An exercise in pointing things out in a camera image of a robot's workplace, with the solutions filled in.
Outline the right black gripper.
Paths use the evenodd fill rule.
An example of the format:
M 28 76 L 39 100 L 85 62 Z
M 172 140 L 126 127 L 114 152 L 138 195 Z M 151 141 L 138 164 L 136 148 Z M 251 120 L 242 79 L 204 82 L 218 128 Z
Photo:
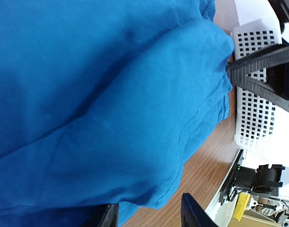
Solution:
M 245 74 L 263 68 L 266 68 L 266 83 Z M 269 45 L 235 60 L 228 64 L 227 73 L 233 85 L 250 91 L 289 113 L 289 44 Z

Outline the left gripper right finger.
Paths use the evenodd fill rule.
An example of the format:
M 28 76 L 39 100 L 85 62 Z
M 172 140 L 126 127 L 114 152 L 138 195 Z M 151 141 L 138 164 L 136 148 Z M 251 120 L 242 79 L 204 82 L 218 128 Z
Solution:
M 190 193 L 182 195 L 182 227 L 218 227 Z

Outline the front aluminium rail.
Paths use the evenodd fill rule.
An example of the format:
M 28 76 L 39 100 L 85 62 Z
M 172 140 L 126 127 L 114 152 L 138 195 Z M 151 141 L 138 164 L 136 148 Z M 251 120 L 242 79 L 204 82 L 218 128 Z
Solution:
M 233 217 L 237 197 L 232 198 L 234 194 L 232 181 L 237 166 L 243 162 L 243 153 L 244 150 L 240 148 L 215 196 L 205 209 L 205 212 L 218 227 L 227 227 Z

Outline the white laundry basket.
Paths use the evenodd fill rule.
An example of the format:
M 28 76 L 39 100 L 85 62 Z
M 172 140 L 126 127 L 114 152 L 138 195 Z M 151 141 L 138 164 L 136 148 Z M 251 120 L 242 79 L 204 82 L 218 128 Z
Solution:
M 236 27 L 231 37 L 237 60 L 265 46 L 282 42 L 280 25 L 271 17 Z M 277 106 L 242 88 L 237 88 L 236 97 L 236 144 L 247 150 L 265 148 L 269 137 L 274 133 Z

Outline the blue garment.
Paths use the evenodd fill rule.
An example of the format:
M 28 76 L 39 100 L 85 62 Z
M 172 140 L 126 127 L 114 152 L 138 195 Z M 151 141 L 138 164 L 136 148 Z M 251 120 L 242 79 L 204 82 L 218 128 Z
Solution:
M 229 114 L 212 0 L 0 0 L 0 227 L 159 209 Z

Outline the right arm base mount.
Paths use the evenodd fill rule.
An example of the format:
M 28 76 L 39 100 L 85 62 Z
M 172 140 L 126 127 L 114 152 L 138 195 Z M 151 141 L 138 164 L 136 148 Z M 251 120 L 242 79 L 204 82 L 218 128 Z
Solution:
M 282 172 L 286 168 L 282 165 L 259 166 L 257 169 L 251 169 L 241 165 L 233 176 L 234 199 L 240 193 L 249 193 L 259 197 L 277 197 L 279 188 L 283 186 L 281 181 Z

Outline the background lab clutter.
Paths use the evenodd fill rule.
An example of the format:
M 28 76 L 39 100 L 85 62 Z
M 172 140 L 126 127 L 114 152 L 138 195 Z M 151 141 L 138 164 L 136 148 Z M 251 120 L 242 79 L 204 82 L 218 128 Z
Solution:
M 241 164 L 244 167 L 246 167 L 246 155 L 247 152 L 244 151 L 243 162 Z M 245 215 L 248 215 L 251 218 L 278 224 L 281 227 L 289 227 L 289 167 L 285 168 L 281 176 L 283 186 L 279 188 L 279 195 L 277 197 L 263 198 L 250 195 L 249 193 L 240 193 L 236 196 L 237 202 L 232 220 L 241 222 L 245 219 Z

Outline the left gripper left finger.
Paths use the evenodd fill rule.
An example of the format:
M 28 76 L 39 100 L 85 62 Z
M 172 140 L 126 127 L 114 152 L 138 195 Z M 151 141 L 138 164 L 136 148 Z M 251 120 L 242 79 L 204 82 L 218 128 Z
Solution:
M 117 227 L 119 204 L 103 204 L 94 207 L 93 215 L 82 224 L 82 227 Z

